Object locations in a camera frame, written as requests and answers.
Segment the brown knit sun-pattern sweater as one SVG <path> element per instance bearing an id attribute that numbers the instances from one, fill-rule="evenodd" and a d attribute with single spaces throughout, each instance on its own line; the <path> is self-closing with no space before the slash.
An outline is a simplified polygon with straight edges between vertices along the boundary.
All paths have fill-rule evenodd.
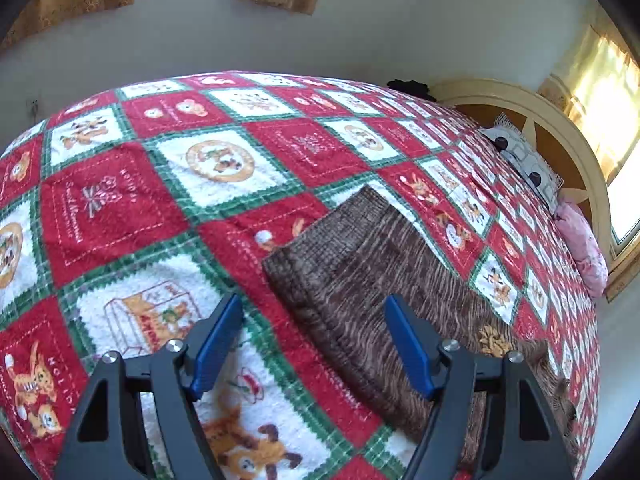
<path id="1" fill-rule="evenodd" d="M 545 479 L 574 466 L 576 411 L 549 346 L 526 340 L 363 188 L 264 259 L 273 292 L 363 402 L 432 465 Z"/>

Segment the black object beside bed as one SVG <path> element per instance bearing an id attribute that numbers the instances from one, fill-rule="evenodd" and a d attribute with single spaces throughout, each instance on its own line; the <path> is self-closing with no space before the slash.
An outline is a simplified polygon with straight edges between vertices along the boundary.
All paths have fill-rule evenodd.
<path id="1" fill-rule="evenodd" d="M 431 94 L 430 87 L 420 81 L 393 79 L 390 80 L 386 86 L 390 89 L 399 91 L 403 94 L 408 94 L 408 96 L 414 96 L 415 98 L 424 101 L 432 103 L 438 102 L 438 99 Z"/>

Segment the red white checkered quilt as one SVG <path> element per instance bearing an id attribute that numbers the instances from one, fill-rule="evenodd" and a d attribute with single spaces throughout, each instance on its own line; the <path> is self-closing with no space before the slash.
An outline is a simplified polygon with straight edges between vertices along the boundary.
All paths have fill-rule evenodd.
<path id="1" fill-rule="evenodd" d="M 1 432 L 52 477 L 96 360 L 144 356 L 239 289 L 245 324 L 198 404 L 230 479 L 396 479 L 413 447 L 270 292 L 262 260 L 372 188 L 480 296 L 483 350 L 545 341 L 585 466 L 596 312 L 546 205 L 470 118 L 364 82 L 223 72 L 90 96 L 1 157 Z"/>

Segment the pink pillow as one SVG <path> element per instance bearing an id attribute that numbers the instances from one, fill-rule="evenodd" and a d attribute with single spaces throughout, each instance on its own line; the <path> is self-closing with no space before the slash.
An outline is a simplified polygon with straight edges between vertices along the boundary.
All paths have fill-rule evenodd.
<path id="1" fill-rule="evenodd" d="M 608 284 L 608 266 L 582 211 L 571 202 L 559 202 L 555 225 L 572 255 L 589 296 L 599 299 Z"/>

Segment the white wall socket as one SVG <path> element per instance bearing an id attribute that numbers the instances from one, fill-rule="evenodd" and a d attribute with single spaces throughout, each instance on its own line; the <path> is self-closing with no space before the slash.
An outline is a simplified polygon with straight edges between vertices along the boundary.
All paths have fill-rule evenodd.
<path id="1" fill-rule="evenodd" d="M 37 99 L 31 99 L 27 102 L 28 116 L 32 120 L 36 120 L 39 115 L 39 101 Z"/>

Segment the yellow curtain left of headboard window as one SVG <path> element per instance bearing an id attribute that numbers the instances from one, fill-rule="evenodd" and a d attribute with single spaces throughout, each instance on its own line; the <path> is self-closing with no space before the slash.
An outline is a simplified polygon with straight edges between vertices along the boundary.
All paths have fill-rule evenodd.
<path id="1" fill-rule="evenodd" d="M 612 183 L 639 141 L 639 65 L 593 2 L 582 30 L 538 88 L 582 133 Z"/>

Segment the headboard wall window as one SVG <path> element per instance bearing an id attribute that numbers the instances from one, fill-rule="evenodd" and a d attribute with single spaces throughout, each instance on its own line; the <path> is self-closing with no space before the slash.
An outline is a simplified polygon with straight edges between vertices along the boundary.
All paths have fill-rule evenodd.
<path id="1" fill-rule="evenodd" d="M 622 170 L 608 186 L 612 233 L 615 244 L 626 245 L 639 229 L 639 144 L 624 163 Z"/>

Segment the white grey patterned pillow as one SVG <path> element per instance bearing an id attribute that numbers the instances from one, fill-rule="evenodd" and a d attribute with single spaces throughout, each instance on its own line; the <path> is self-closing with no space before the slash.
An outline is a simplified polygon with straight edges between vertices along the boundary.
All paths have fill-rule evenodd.
<path id="1" fill-rule="evenodd" d="M 564 183 L 546 160 L 525 139 L 508 116 L 500 113 L 491 128 L 481 128 L 497 152 L 516 170 L 553 216 Z"/>

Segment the cream arched wooden headboard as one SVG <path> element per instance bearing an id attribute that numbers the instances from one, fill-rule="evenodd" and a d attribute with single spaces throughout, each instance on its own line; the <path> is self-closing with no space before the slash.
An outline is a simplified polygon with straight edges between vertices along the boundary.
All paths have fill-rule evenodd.
<path id="1" fill-rule="evenodd" d="M 578 205 L 608 266 L 613 265 L 611 208 L 605 178 L 587 140 L 563 113 L 518 84 L 488 78 L 449 79 L 431 86 L 439 103 L 491 127 L 504 113 L 563 180 L 561 196 Z"/>

